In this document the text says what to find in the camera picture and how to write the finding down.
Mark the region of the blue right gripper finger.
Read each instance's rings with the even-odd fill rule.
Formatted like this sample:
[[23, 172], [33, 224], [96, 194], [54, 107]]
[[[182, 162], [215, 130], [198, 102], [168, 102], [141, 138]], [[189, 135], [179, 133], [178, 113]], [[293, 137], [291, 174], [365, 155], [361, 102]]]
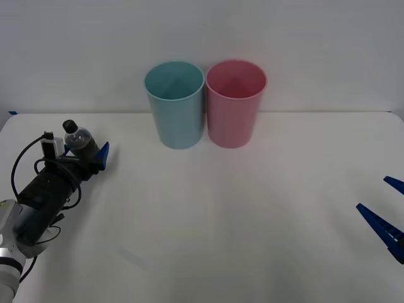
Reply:
[[398, 179], [395, 179], [390, 176], [386, 176], [383, 179], [384, 182], [395, 188], [398, 192], [404, 193], [404, 182]]
[[393, 257], [400, 264], [403, 264], [403, 232], [365, 207], [362, 203], [359, 203], [356, 209], [384, 242]]

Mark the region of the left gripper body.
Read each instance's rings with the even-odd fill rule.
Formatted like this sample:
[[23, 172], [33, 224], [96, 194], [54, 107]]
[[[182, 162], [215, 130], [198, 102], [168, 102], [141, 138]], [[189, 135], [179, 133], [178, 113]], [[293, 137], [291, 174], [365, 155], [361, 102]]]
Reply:
[[41, 181], [59, 187], [77, 187], [88, 181], [96, 170], [88, 163], [75, 157], [43, 158]]

